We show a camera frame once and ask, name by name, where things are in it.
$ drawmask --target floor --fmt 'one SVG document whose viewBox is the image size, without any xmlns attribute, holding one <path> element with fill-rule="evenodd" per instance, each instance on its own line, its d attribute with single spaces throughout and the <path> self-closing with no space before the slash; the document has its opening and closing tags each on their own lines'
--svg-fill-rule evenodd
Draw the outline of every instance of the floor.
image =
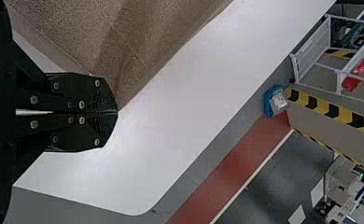
<svg viewBox="0 0 364 224">
<path fill-rule="evenodd" d="M 316 216 L 311 217 L 315 198 L 311 192 L 333 158 L 332 151 L 298 133 L 292 134 L 217 224 L 289 223 L 300 206 L 306 216 L 304 224 L 318 223 Z"/>
</svg>

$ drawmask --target white metal frame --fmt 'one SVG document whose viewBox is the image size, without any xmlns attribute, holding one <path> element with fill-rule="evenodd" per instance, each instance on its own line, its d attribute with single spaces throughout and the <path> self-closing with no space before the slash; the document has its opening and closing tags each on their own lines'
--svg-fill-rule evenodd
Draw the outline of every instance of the white metal frame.
<svg viewBox="0 0 364 224">
<path fill-rule="evenodd" d="M 358 99 L 353 96 L 343 95 L 342 84 L 345 78 L 354 77 L 361 81 L 364 81 L 364 77 L 359 77 L 352 74 L 353 69 L 357 66 L 359 62 L 364 59 L 364 45 L 359 50 L 352 49 L 338 49 L 331 47 L 331 19 L 340 19 L 346 21 L 356 21 L 364 23 L 364 21 L 349 19 L 346 17 L 339 17 L 333 15 L 325 15 L 326 20 L 318 27 L 318 29 L 313 33 L 313 35 L 306 41 L 306 43 L 295 53 L 290 54 L 290 58 L 292 59 L 293 70 L 295 74 L 295 83 L 298 85 L 302 85 L 305 87 L 309 87 L 319 91 L 325 91 L 328 93 L 336 94 L 339 96 L 343 96 L 346 98 L 358 100 L 364 102 L 362 99 Z M 349 50 L 353 51 L 356 54 L 354 57 L 345 65 L 343 69 L 337 69 L 325 64 L 319 63 L 318 60 L 328 49 L 337 49 L 337 50 Z M 337 86 L 336 91 L 327 91 L 321 88 L 313 87 L 310 85 L 306 85 L 301 83 L 304 76 L 313 68 L 314 65 L 327 68 L 328 70 L 334 71 L 337 76 Z"/>
</svg>

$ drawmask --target red object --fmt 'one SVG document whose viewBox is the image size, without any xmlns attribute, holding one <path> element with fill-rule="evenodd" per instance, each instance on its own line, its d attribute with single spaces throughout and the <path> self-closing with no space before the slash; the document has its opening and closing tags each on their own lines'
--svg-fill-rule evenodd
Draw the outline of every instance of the red object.
<svg viewBox="0 0 364 224">
<path fill-rule="evenodd" d="M 354 69 L 354 75 L 362 77 L 364 74 L 364 60 Z M 361 80 L 354 77 L 347 77 L 343 81 L 343 88 L 347 91 L 352 92 L 357 85 L 361 82 Z"/>
<path fill-rule="evenodd" d="M 210 223 L 289 131 L 287 112 L 261 116 L 167 224 Z"/>
</svg>

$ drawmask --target machine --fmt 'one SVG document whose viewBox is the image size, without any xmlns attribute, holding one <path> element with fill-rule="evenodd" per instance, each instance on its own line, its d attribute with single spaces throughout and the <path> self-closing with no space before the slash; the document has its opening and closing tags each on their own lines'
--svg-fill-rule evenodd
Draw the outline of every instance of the machine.
<svg viewBox="0 0 364 224">
<path fill-rule="evenodd" d="M 0 0 L 0 223 L 13 183 L 42 152 L 103 147 L 117 119 L 117 102 L 103 78 L 45 74 L 36 66 L 13 41 Z"/>
<path fill-rule="evenodd" d="M 328 224 L 356 223 L 354 213 L 364 207 L 364 168 L 339 156 L 324 178 L 325 197 L 316 211 Z"/>
</svg>

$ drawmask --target blue object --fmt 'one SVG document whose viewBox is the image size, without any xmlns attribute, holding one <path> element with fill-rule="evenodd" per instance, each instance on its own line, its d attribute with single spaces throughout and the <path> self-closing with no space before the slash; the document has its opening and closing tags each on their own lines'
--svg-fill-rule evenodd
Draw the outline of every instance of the blue object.
<svg viewBox="0 0 364 224">
<path fill-rule="evenodd" d="M 364 14 L 360 18 L 360 20 L 361 21 L 364 21 Z M 343 39 L 342 39 L 342 47 L 343 48 L 348 48 L 348 46 L 350 45 L 351 39 L 354 38 L 354 36 L 359 35 L 359 33 L 363 30 L 363 28 L 364 28 L 364 23 L 357 22 L 357 24 L 355 24 L 353 26 L 353 28 L 351 28 L 350 32 L 348 32 L 348 34 L 346 34 L 343 37 Z"/>
<path fill-rule="evenodd" d="M 273 86 L 264 93 L 264 113 L 269 119 L 274 117 L 271 100 L 274 97 L 274 93 L 277 91 L 284 91 L 284 88 L 282 86 Z"/>
</svg>

